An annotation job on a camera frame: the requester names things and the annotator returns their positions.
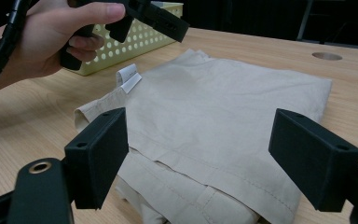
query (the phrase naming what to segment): khaki fabric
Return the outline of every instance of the khaki fabric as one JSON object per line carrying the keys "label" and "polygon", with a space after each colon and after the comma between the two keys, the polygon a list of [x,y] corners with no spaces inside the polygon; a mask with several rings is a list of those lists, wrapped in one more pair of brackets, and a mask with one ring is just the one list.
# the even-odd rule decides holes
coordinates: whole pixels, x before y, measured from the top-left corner
{"label": "khaki fabric", "polygon": [[144,223],[292,223],[300,191],[270,156],[277,108],[320,121],[332,81],[188,50],[76,110],[81,131],[125,106],[117,191]]}

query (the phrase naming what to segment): table hole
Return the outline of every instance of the table hole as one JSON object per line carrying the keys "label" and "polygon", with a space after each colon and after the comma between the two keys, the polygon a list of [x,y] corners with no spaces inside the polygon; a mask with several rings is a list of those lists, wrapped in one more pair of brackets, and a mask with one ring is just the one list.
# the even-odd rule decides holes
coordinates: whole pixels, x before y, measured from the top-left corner
{"label": "table hole", "polygon": [[338,60],[342,59],[341,56],[334,54],[334,53],[328,53],[328,52],[314,52],[314,53],[312,53],[312,56],[315,58],[328,60],[328,61],[338,61]]}

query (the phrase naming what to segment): finger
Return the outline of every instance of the finger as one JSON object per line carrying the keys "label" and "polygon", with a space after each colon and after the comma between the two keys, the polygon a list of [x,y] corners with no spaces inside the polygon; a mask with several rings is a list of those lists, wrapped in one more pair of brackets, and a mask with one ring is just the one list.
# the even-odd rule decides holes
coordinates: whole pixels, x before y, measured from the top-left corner
{"label": "finger", "polygon": [[95,50],[83,50],[83,49],[68,47],[66,51],[72,54],[75,58],[77,58],[81,62],[92,61],[97,56],[97,52]]}
{"label": "finger", "polygon": [[96,34],[92,34],[91,37],[75,35],[69,39],[69,46],[83,50],[100,49],[103,43],[103,38]]}
{"label": "finger", "polygon": [[78,30],[89,24],[108,24],[121,20],[125,8],[118,3],[93,2],[83,7],[71,8],[65,15],[67,29]]}

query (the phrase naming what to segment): wrinkled fabric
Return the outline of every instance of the wrinkled fabric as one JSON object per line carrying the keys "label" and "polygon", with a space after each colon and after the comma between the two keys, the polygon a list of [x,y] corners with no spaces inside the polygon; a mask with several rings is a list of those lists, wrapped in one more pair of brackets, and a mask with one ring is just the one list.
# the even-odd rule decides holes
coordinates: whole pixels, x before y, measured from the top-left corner
{"label": "wrinkled fabric", "polygon": [[300,191],[269,154],[277,108],[319,122],[331,80],[188,50],[79,107],[81,131],[126,107],[131,151],[117,191],[144,223],[292,223]]}

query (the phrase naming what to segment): metal ring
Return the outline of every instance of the metal ring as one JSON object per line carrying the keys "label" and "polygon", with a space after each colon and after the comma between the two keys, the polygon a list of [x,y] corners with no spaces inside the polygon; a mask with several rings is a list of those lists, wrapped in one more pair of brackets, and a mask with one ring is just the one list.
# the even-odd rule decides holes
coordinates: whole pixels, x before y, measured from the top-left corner
{"label": "metal ring", "polygon": [[34,164],[33,166],[31,166],[29,169],[29,172],[33,175],[37,175],[37,174],[43,173],[46,170],[50,169],[50,167],[51,167],[51,162],[41,161],[41,162],[38,162],[37,164]]}

